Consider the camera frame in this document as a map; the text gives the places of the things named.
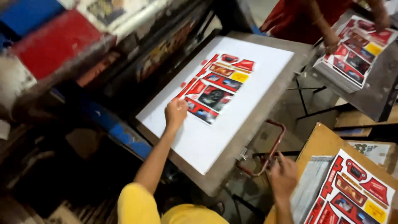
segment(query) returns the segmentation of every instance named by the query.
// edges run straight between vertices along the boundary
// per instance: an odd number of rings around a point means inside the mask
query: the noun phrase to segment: white board
[[[212,126],[188,113],[179,130],[172,149],[202,175],[211,168],[294,54],[229,37],[216,37],[137,115],[137,119],[160,138],[166,126],[164,108],[181,92],[181,84],[203,68],[203,60],[220,53],[254,61],[254,72]]]

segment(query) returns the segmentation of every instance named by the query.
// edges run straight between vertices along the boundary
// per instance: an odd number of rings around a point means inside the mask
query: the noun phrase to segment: wooden table
[[[366,170],[371,171],[374,176],[397,190],[398,180],[387,174],[386,171],[384,171],[381,167],[376,165],[370,159],[366,158],[355,148],[342,140],[333,131],[319,122],[316,124],[310,138],[308,139],[296,161],[299,177],[301,177],[305,167],[307,166],[307,163],[311,160],[313,155],[336,155],[340,149],[343,149]],[[275,224],[275,216],[276,213],[274,206],[269,212],[264,224]]]

